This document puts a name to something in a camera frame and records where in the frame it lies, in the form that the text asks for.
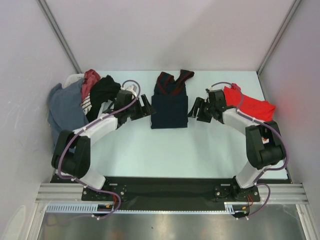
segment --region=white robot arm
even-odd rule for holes
[[[91,122],[74,131],[63,130],[55,146],[51,165],[59,169],[59,162],[63,157],[60,168],[62,174],[77,178],[85,185],[100,190],[104,186],[106,178],[91,167],[91,147],[103,136],[121,127],[127,121],[127,118],[131,118],[133,121],[156,112],[148,102],[147,97],[141,95],[144,106],[137,99],[129,108],[110,115],[110,113],[115,113],[117,110],[127,106],[137,97],[134,89],[134,87],[131,87],[126,90],[120,90],[117,94],[114,108],[102,113],[99,117],[101,121],[97,123]],[[77,134],[78,136],[64,154],[67,144]]]
[[[270,129],[280,134],[279,127],[275,121],[264,122],[248,116],[235,106],[227,106],[221,89],[206,89],[206,92],[208,98],[197,97],[188,116],[207,123],[210,123],[213,118],[245,135],[248,162],[240,173],[233,177],[231,186],[234,196],[241,194],[245,196],[266,169],[286,157],[283,143]]]

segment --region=white table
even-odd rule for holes
[[[165,71],[177,79],[180,71]],[[140,83],[141,94],[151,96],[160,71],[98,71],[122,84]],[[83,77],[71,75],[64,86]],[[254,71],[196,71],[186,81],[188,108],[196,97],[206,98],[205,89],[218,82],[236,83],[242,92],[264,100]],[[91,148],[91,164],[102,175],[118,177],[232,178],[246,164],[246,139],[235,129],[212,120],[189,118],[188,128],[151,129],[150,116],[128,120]],[[268,171],[264,179],[287,179],[286,170]]]

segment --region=metal floor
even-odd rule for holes
[[[295,205],[267,205],[249,221],[231,215],[114,214],[97,221],[46,213],[38,240],[305,240]]]

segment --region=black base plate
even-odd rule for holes
[[[240,203],[247,203],[248,202],[248,195],[251,196],[254,202],[260,202],[260,196],[258,187],[253,186],[249,192],[245,194],[238,194],[238,196],[233,196],[232,188],[228,184],[221,184],[216,185],[214,187],[214,195],[215,201],[217,202],[240,202]]]
[[[109,185],[106,184],[103,188],[103,190],[116,193],[120,196],[121,201],[126,201],[126,191],[127,186],[126,185]],[[94,190],[91,190],[89,188],[83,188],[82,190],[82,201],[90,201],[90,202],[113,202],[114,198],[110,194],[106,194],[103,192],[97,192]]]

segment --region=white wall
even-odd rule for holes
[[[256,71],[293,0],[47,0],[82,71]]]
[[[289,170],[302,182],[320,226],[320,1],[301,4],[262,72],[267,98],[287,141]]]
[[[35,0],[1,1],[0,32],[1,239],[20,206],[28,222],[40,183],[53,172],[46,99],[74,70]]]

